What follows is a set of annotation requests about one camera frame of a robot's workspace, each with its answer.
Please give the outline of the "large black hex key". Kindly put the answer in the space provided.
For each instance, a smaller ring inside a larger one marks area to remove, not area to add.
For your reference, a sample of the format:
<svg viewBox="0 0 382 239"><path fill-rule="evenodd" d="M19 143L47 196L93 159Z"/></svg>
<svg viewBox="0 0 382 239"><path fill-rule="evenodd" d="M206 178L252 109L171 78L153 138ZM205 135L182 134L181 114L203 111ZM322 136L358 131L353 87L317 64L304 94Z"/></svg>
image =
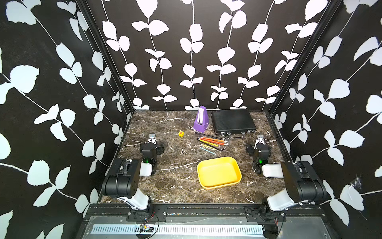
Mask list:
<svg viewBox="0 0 382 239"><path fill-rule="evenodd" d="M213 142L208 142L208 141L205 141L205 140L202 140L202 139L197 139L197 141L205 144L205 145L208 145L209 147L212 147L218 151L224 151L224 147L222 145L219 145L219 144L215 144Z"/></svg>

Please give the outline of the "light blue hex key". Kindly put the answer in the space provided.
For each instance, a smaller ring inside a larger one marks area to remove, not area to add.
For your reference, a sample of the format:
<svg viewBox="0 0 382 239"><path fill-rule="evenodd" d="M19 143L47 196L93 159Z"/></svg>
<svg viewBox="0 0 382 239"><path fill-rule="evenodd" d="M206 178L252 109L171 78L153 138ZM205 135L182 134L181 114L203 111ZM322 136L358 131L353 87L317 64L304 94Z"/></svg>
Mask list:
<svg viewBox="0 0 382 239"><path fill-rule="evenodd" d="M211 152L211 151L209 151L209 150L207 150L207 149L205 149L205 148L203 148L203 147L199 147L199 148L202 149L202 150L204 150L204 151L206 151L206 152L208 152L208 153L210 153L210 154L217 155L216 153Z"/></svg>

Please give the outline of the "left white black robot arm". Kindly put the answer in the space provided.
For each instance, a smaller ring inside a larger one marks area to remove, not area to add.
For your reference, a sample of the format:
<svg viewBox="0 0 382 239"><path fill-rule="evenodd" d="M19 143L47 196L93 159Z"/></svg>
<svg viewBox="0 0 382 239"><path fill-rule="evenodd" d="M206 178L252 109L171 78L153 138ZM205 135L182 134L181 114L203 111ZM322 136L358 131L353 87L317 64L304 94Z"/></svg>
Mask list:
<svg viewBox="0 0 382 239"><path fill-rule="evenodd" d="M101 187L104 196L113 197L128 204L131 209L152 213L152 199L138 187L141 177L155 174L157 157L164 153L161 142L140 145L141 158L115 158Z"/></svg>

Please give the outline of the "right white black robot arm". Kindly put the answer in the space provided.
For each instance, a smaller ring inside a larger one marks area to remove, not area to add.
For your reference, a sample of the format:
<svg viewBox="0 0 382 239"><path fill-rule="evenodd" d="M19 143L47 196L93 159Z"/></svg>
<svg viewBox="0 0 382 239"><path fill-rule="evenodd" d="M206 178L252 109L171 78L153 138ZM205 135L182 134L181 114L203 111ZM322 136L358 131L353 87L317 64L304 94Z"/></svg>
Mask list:
<svg viewBox="0 0 382 239"><path fill-rule="evenodd" d="M253 157L254 172L267 178L284 180L285 189L265 200L270 211L283 211L300 203L322 201L327 191L310 163L306 161L269 164L271 148L264 143L246 145L247 153Z"/></svg>

